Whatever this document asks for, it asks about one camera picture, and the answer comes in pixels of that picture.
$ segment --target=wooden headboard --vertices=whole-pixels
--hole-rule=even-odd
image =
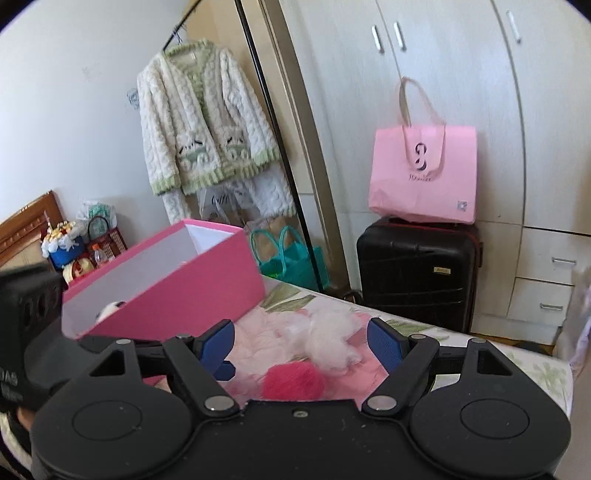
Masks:
[[[11,260],[24,254],[29,247],[34,250],[33,254],[38,253],[38,257],[41,257],[39,240],[47,231],[47,219],[53,226],[63,221],[51,191],[0,223],[0,268],[8,266]]]

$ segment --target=wardrobe handle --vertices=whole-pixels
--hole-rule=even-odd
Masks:
[[[378,49],[378,52],[384,53],[384,47],[382,46],[382,40],[379,37],[377,25],[371,27],[371,33],[374,36],[375,47]]]
[[[511,26],[511,30],[513,31],[513,36],[515,37],[515,41],[517,43],[521,43],[521,34],[519,33],[519,28],[517,28],[517,23],[515,22],[515,16],[511,10],[507,10],[507,18],[509,19],[509,25]]]
[[[577,261],[576,260],[566,260],[565,258],[552,257],[552,263],[566,263],[568,265],[575,266],[577,264]]]
[[[553,312],[562,312],[564,310],[563,306],[559,305],[546,305],[545,303],[540,303],[540,308],[542,310],[552,310]]]
[[[398,22],[394,22],[394,33],[396,33],[396,40],[398,40],[398,46],[400,47],[400,50],[406,51],[406,43],[404,42],[402,30],[400,30],[400,23]]]

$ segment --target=wardrobe drawer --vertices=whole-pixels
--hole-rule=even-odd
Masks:
[[[573,285],[573,271],[591,265],[591,238],[523,229],[517,276]]]
[[[515,280],[510,319],[561,326],[573,287],[534,280]]]

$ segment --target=clothes rack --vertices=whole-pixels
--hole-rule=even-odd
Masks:
[[[189,8],[187,13],[185,13],[184,17],[181,21],[174,27],[172,34],[168,38],[168,41],[164,45],[163,51],[168,48],[170,43],[174,40],[174,38],[178,35],[178,31],[185,25],[188,18],[195,12],[199,4],[203,0],[196,0],[195,3]],[[261,60],[259,58],[258,52],[256,51],[256,45],[254,39],[252,38],[251,28],[248,24],[248,19],[246,18],[246,12],[244,11],[244,6],[242,5],[242,0],[234,0],[234,4],[236,5],[236,11],[238,12],[238,17],[240,18],[240,23],[242,26],[242,31],[244,32],[244,36],[246,38],[246,43],[248,45],[248,50],[251,54],[252,62],[255,66],[256,77],[261,85],[262,95],[265,99],[265,105],[267,107],[267,111],[269,113],[269,118],[271,120],[271,128],[273,129],[273,133],[275,135],[275,140],[277,141],[277,146],[279,148],[279,153],[281,154],[281,161],[283,163],[283,168],[285,170],[285,175],[287,176],[287,183],[291,190],[291,195],[294,200],[295,211],[297,212],[298,220],[300,221],[300,228],[304,236],[304,242],[306,243],[306,248],[308,249],[308,254],[310,256],[310,261],[312,263],[312,269],[314,270],[314,277],[316,279],[316,284],[318,286],[318,291],[323,293],[324,289],[322,286],[322,281],[320,279],[320,270],[318,269],[318,263],[316,262],[316,257],[314,256],[314,247],[312,246],[312,241],[310,239],[310,232],[306,225],[306,219],[304,218],[304,210],[301,206],[300,197],[297,193],[296,188],[296,181],[294,179],[293,172],[291,170],[291,166],[287,159],[287,151],[285,150],[285,144],[283,141],[283,136],[281,135],[281,130],[279,128],[279,122],[277,121],[277,115],[275,114],[275,108],[273,107],[273,102],[271,100],[271,94],[269,92],[269,87],[267,86],[267,81],[265,80],[265,74],[262,71]]]

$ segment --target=woven basket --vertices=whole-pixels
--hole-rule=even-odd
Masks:
[[[127,245],[125,244],[125,240],[123,240],[123,235],[121,235],[121,232],[117,227],[110,230],[108,229],[103,235],[92,238],[90,235],[90,226],[93,222],[97,221],[105,222],[107,229],[109,228],[109,222],[103,216],[97,215],[90,219],[87,230],[89,240],[88,251],[91,253],[91,258],[93,258],[94,252],[92,251],[92,245],[98,244],[100,249],[105,252],[107,258],[112,260],[113,258],[118,257],[123,252],[125,252],[127,250]]]

